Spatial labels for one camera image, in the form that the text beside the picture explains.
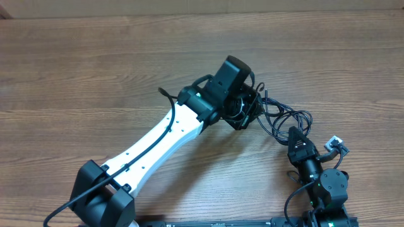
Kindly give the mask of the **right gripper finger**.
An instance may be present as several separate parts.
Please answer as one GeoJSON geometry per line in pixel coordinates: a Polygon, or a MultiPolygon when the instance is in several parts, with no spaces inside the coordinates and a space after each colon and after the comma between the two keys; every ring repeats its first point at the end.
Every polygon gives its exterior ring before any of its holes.
{"type": "Polygon", "coordinates": [[[297,140],[297,133],[301,132],[295,126],[292,126],[288,130],[288,151],[296,151],[296,140],[297,140]]]}
{"type": "Polygon", "coordinates": [[[297,133],[297,140],[296,140],[296,148],[297,149],[313,150],[315,148],[315,145],[303,133],[298,132],[297,133]]]}

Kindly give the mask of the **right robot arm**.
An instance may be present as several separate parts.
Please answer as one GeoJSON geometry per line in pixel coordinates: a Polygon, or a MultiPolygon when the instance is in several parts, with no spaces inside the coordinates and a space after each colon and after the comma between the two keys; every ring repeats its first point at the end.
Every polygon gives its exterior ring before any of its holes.
{"type": "Polygon", "coordinates": [[[358,227],[356,217],[350,217],[344,203],[348,199],[349,175],[338,169],[349,149],[342,139],[333,136],[325,145],[326,154],[319,154],[314,143],[298,128],[288,130],[288,158],[297,169],[301,187],[287,198],[283,212],[285,226],[358,227]],[[288,215],[288,204],[294,196],[306,191],[312,210],[300,218],[288,215]]]}

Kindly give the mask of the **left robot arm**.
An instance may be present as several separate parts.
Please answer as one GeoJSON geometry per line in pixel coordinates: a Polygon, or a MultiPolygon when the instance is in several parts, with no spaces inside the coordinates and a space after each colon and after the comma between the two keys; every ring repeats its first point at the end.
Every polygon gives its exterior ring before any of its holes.
{"type": "Polygon", "coordinates": [[[180,147],[224,120],[245,129],[261,113],[264,83],[247,84],[251,68],[228,56],[216,74],[198,78],[169,98],[166,116],[130,148],[78,171],[68,206],[87,226],[137,226],[135,198],[151,175],[180,147]]]}

